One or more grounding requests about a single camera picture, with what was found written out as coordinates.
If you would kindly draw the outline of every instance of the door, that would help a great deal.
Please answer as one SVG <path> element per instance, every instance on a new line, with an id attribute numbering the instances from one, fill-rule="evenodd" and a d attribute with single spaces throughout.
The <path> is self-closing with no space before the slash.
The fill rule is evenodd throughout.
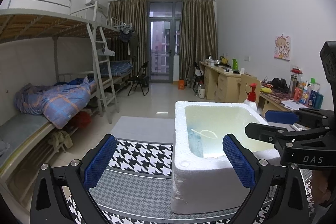
<path id="1" fill-rule="evenodd" d="M 148 59 L 152 82 L 173 82 L 181 11 L 180 1 L 148 2 Z"/>

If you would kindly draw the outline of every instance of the paper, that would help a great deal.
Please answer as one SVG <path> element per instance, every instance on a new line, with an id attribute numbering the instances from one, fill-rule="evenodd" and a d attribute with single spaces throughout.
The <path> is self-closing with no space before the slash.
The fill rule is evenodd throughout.
<path id="1" fill-rule="evenodd" d="M 307 108 L 305 105 L 298 103 L 295 100 L 287 100 L 281 102 L 282 104 L 285 105 L 286 108 L 290 110 L 299 110 L 299 108 Z"/>

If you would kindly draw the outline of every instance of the curtain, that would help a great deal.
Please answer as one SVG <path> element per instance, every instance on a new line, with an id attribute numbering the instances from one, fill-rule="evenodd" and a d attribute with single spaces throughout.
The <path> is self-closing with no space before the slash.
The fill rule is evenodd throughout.
<path id="1" fill-rule="evenodd" d="M 180 38 L 180 79 L 194 62 L 217 58 L 217 32 L 213 0 L 183 0 Z"/>
<path id="2" fill-rule="evenodd" d="M 137 57 L 132 58 L 133 75 L 137 75 L 141 65 L 146 61 L 147 41 L 147 0 L 116 0 L 109 6 L 109 20 L 111 18 L 132 24 L 133 30 L 138 34 L 139 47 Z M 118 37 L 112 38 L 111 49 L 115 51 L 115 60 L 130 60 L 127 53 L 127 44 Z"/>

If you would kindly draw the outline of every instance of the anime picture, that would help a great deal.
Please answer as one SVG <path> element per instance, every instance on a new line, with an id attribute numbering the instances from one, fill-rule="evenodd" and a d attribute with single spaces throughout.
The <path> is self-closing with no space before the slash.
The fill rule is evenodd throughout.
<path id="1" fill-rule="evenodd" d="M 291 52 L 291 38 L 285 37 L 283 34 L 275 39 L 274 58 L 289 61 Z"/>

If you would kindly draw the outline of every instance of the white foam cooler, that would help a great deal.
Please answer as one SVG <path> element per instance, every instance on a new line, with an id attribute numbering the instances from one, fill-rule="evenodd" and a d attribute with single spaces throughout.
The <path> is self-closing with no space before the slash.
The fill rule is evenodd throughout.
<path id="1" fill-rule="evenodd" d="M 278 165 L 272 144 L 245 135 L 250 122 L 267 124 L 245 104 L 176 102 L 171 210 L 196 214 L 239 207 L 249 189 L 242 186 L 225 156 L 223 137 L 229 133 L 258 159 Z"/>

